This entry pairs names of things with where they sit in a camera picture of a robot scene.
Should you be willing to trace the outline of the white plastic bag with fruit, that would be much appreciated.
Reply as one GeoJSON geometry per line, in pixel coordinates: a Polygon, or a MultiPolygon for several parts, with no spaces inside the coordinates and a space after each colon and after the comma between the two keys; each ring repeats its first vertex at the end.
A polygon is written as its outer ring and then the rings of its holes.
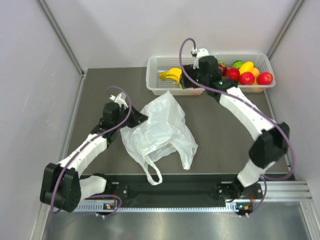
{"type": "Polygon", "coordinates": [[[155,162],[178,152],[182,168],[189,170],[198,149],[186,125],[185,112],[167,91],[144,106],[140,112],[148,119],[134,128],[120,130],[127,153],[138,163],[152,186],[163,182],[155,162]]]}

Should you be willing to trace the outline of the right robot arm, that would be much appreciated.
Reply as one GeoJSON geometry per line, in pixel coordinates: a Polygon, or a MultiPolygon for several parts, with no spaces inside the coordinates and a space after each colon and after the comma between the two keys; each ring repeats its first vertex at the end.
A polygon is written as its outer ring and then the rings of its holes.
{"type": "Polygon", "coordinates": [[[254,142],[248,151],[248,161],[231,184],[233,195],[245,198],[266,171],[288,152],[290,128],[285,122],[277,123],[261,112],[247,99],[236,81],[222,76],[213,55],[197,57],[193,64],[181,64],[180,68],[182,86],[191,84],[205,89],[251,135],[254,142]]]}

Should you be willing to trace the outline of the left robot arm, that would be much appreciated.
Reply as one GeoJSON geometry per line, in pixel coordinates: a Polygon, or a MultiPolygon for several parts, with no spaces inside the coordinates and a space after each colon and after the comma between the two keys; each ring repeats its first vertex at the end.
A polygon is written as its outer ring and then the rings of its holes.
{"type": "Polygon", "coordinates": [[[120,129],[132,129],[147,120],[148,116],[132,106],[106,103],[102,117],[85,141],[65,159],[45,167],[40,201],[71,213],[82,200],[91,196],[98,194],[109,198],[114,187],[104,177],[94,174],[82,179],[81,176],[90,163],[113,143],[120,129]]]}

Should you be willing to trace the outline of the yellow banana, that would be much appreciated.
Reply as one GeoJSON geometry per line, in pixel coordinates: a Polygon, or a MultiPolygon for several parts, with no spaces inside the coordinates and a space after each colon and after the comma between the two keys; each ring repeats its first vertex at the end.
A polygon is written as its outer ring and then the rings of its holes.
{"type": "Polygon", "coordinates": [[[159,74],[159,78],[161,80],[173,80],[179,84],[179,87],[182,88],[181,84],[181,77],[182,77],[182,70],[180,68],[171,68],[167,72],[161,72],[159,74]]]}

